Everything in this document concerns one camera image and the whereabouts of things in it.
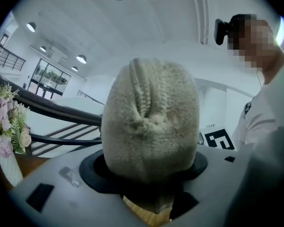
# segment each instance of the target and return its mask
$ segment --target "man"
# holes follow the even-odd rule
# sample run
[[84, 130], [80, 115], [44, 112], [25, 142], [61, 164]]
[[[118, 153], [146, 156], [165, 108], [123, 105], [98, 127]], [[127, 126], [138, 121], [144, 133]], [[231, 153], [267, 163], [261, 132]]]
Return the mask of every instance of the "man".
[[275, 131], [275, 117], [264, 96], [266, 85], [284, 65], [284, 52], [274, 39], [272, 29], [255, 15], [238, 14], [227, 24], [228, 46], [235, 55], [250, 62], [251, 67], [263, 73], [265, 82], [261, 91], [247, 103], [240, 116], [232, 140], [237, 149], [255, 143], [263, 135]]

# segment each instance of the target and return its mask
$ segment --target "white ceiling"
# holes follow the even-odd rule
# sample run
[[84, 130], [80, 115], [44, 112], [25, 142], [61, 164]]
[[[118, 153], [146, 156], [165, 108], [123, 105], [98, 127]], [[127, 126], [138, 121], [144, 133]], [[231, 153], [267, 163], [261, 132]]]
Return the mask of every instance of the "white ceiling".
[[[87, 78], [96, 66], [141, 44], [202, 42], [206, 27], [213, 29], [208, 20], [221, 13], [217, 4], [221, 1], [22, 0], [13, 14], [34, 48], [58, 49], [67, 56], [59, 64], [67, 69], [77, 66], [77, 74]], [[35, 33], [26, 28], [32, 21], [37, 24]], [[87, 64], [76, 60], [79, 54], [86, 55]]]

